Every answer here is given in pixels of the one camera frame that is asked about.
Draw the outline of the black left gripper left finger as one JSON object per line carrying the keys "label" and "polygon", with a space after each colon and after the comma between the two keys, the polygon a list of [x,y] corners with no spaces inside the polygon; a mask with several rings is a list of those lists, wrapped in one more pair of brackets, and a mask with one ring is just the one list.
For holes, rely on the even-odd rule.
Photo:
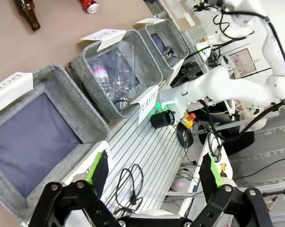
{"label": "black left gripper left finger", "polygon": [[120,224],[101,201],[109,173],[106,151],[99,152],[87,175],[62,186],[46,184],[29,222],[30,227],[64,227],[71,213],[83,212],[91,227],[119,227]]}

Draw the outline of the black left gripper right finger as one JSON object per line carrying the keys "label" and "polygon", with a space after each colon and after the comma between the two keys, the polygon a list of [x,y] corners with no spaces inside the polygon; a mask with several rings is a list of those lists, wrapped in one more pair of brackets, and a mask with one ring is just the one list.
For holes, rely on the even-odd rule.
{"label": "black left gripper right finger", "polygon": [[206,206],[192,222],[193,227],[214,227],[224,214],[235,217],[241,227],[272,227],[273,223],[261,192],[257,188],[240,191],[237,187],[218,181],[209,154],[204,155],[199,178]]}

